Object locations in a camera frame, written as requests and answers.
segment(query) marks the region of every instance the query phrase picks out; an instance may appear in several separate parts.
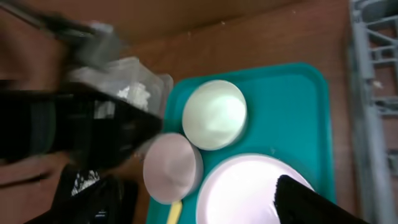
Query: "dish rack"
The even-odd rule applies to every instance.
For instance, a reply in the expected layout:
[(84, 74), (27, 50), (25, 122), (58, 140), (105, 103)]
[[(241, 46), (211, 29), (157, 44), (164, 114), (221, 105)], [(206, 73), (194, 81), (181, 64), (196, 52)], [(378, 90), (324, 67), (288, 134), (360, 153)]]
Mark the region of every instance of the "dish rack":
[(398, 151), (388, 149), (384, 119), (398, 116), (398, 93), (379, 96), (377, 70), (391, 67), (398, 90), (398, 1), (350, 0), (352, 39), (348, 45), (351, 115), (362, 218), (398, 223), (392, 176)]

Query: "clear plastic container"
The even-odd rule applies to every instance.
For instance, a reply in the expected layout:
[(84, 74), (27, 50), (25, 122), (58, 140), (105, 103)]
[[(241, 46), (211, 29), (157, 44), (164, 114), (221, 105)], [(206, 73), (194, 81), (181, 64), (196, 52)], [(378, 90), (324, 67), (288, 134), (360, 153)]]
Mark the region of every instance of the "clear plastic container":
[(163, 94), (165, 82), (172, 82), (172, 78), (160, 78), (143, 66), (136, 57), (124, 58), (111, 62), (108, 72), (100, 72), (90, 68), (81, 68), (71, 73), (75, 81), (84, 82), (104, 93), (116, 96), (137, 108), (162, 116), (164, 108), (162, 102), (167, 100)]

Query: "teal tray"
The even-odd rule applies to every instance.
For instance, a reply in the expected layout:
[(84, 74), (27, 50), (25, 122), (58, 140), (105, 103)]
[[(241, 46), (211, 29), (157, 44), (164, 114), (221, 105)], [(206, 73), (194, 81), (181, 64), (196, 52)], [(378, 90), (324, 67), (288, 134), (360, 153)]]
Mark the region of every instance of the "teal tray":
[[(183, 134), (185, 102), (198, 86), (210, 80), (227, 80), (242, 91), (248, 106), (248, 126), (236, 144), (218, 151), (200, 150), (203, 178), (233, 155), (261, 153), (290, 165), (316, 192), (335, 202), (328, 87), (317, 69), (291, 63), (183, 80), (169, 96), (164, 132)], [(195, 223), (198, 191), (183, 199), (179, 224)], [(147, 223), (165, 224), (169, 209), (170, 205), (151, 198)]]

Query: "yellow handle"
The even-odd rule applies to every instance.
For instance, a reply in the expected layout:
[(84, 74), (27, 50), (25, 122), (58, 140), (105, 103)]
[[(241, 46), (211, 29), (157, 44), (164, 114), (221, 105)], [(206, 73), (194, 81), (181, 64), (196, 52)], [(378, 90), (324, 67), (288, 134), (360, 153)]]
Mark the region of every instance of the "yellow handle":
[(180, 218), (182, 210), (182, 202), (174, 202), (170, 207), (169, 217), (167, 218), (167, 224), (177, 224)]

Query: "pink plate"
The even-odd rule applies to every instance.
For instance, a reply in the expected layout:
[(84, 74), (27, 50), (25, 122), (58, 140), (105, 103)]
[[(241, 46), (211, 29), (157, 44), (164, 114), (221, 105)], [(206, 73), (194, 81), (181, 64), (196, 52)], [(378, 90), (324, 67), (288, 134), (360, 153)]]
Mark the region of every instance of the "pink plate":
[(279, 224), (274, 194), (283, 174), (312, 189), (296, 170), (265, 155), (241, 154), (223, 161), (200, 189), (197, 224)]

